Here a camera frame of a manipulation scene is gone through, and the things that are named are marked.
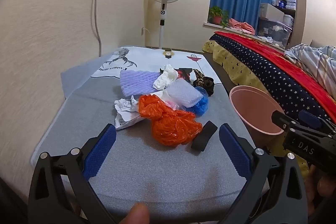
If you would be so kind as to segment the right hand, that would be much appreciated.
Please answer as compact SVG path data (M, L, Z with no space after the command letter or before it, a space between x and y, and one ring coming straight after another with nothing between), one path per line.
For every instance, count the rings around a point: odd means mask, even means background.
M323 175L319 172L316 166L311 165L309 168L309 174L305 179L305 188L308 216L311 216L315 212L313 200L316 194L325 198L331 197L335 192L335 180Z

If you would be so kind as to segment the left hand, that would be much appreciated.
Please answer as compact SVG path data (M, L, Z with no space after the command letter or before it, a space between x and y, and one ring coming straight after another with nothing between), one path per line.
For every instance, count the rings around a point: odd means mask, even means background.
M143 203L135 203L127 216L120 224L149 224L150 215L148 208Z

